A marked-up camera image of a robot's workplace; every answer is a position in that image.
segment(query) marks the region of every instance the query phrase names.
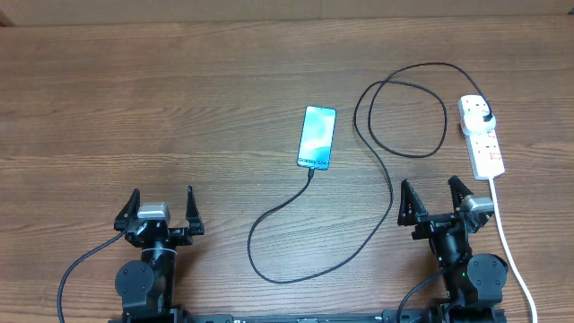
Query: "smartphone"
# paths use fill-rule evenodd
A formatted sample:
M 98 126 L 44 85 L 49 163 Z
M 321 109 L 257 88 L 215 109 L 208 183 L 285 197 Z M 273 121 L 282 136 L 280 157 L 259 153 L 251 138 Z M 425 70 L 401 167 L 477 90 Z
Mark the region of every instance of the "smartphone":
M 307 107 L 297 165 L 317 170 L 329 168 L 336 115 L 335 109 Z

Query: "wooden table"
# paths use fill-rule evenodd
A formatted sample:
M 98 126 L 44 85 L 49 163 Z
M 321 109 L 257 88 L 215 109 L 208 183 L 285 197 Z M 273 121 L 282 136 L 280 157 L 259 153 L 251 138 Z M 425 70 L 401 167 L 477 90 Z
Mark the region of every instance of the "wooden table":
M 395 308 L 437 270 L 426 241 L 398 227 L 395 203 L 351 263 L 301 284 L 255 275 L 246 241 L 255 219 L 300 189 L 295 165 L 304 108 L 338 110 L 332 167 L 256 232 L 254 258 L 272 278 L 295 278 L 351 255 L 389 202 L 381 168 L 352 129 L 361 92 L 414 63 L 460 65 L 488 96 L 507 172 L 498 180 L 509 245 L 543 322 L 572 321 L 574 279 L 574 18 L 571 16 L 239 22 L 0 29 L 0 321 L 56 322 L 57 287 L 85 251 L 116 233 L 134 188 L 166 201 L 183 224 L 186 187 L 206 235 L 181 248 L 176 299 L 194 313 L 378 312 Z M 378 149 L 398 184 L 409 178 L 432 213 L 451 209 L 447 179 L 475 193 L 457 100 L 474 89 L 454 70 L 397 79 L 448 105 L 447 139 L 427 159 Z M 390 84 L 373 122 L 388 145 L 428 152 L 442 128 L 428 94 Z M 366 129 L 366 109 L 360 112 Z M 494 222 L 475 253 L 504 257 Z M 82 263 L 65 288 L 68 322 L 121 313 L 118 269 L 139 258 L 119 241 Z M 444 295 L 440 284 L 408 307 Z M 511 322 L 528 307 L 512 274 Z

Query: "cable plug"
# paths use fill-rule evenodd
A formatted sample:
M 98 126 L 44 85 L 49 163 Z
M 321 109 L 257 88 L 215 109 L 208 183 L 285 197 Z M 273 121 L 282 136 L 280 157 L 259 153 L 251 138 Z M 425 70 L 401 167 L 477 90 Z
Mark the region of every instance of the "cable plug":
M 465 95 L 458 101 L 460 111 L 460 126 L 465 135 L 478 135 L 494 130 L 496 117 L 488 121 L 484 117 L 489 115 L 488 105 L 480 95 Z

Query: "white power strip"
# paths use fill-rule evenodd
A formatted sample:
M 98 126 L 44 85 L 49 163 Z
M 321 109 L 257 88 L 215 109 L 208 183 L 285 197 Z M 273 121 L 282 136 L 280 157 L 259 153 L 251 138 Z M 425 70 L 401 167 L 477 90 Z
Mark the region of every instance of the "white power strip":
M 494 178 L 504 173 L 504 163 L 502 162 L 502 155 L 500 155 L 500 146 L 494 126 L 496 121 L 492 123 L 483 121 L 483 114 L 488 113 L 485 108 L 486 103 L 480 95 L 466 95 L 458 102 L 458 109 L 460 111 L 460 125 L 465 133 L 466 146 L 468 147 L 468 155 L 473 167 L 473 174 L 475 179 L 489 181 L 492 194 L 492 202 L 494 203 L 494 215 L 496 218 L 496 226 L 499 229 L 500 241 L 509 261 L 510 268 L 514 272 L 520 287 L 524 291 L 530 310 L 532 312 L 533 323 L 538 322 L 538 314 L 536 312 L 535 300 L 532 298 L 526 283 L 518 272 L 517 265 L 510 254 L 510 248 L 506 242 L 504 231 L 502 230 L 502 220 L 500 219 L 500 210 L 498 198 L 496 197 L 496 190 L 494 189 Z

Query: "phone screen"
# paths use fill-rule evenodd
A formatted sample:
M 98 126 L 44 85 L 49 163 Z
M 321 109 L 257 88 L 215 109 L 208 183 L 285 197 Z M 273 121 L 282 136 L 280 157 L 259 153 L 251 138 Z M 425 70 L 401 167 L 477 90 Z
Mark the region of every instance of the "phone screen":
M 329 168 L 336 115 L 334 109 L 307 107 L 297 158 L 299 166 L 318 170 Z

